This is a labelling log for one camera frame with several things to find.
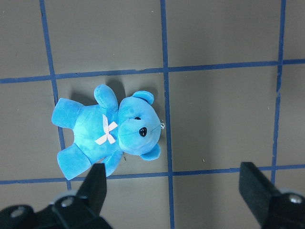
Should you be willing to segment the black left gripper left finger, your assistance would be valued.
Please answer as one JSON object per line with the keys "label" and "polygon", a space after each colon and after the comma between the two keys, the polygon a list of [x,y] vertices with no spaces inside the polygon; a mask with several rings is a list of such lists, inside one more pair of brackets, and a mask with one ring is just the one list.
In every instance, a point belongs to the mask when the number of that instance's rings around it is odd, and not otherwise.
{"label": "black left gripper left finger", "polygon": [[34,212],[19,204],[0,211],[2,229],[111,229],[100,216],[107,193],[104,164],[94,164],[75,194],[61,196]]}

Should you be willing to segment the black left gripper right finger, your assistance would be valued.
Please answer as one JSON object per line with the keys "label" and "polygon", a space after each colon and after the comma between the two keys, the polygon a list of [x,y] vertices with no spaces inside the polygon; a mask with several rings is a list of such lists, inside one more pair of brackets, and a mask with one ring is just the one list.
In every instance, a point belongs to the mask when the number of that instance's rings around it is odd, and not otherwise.
{"label": "black left gripper right finger", "polygon": [[278,189],[252,162],[240,164],[239,192],[262,229],[303,229],[305,197]]}

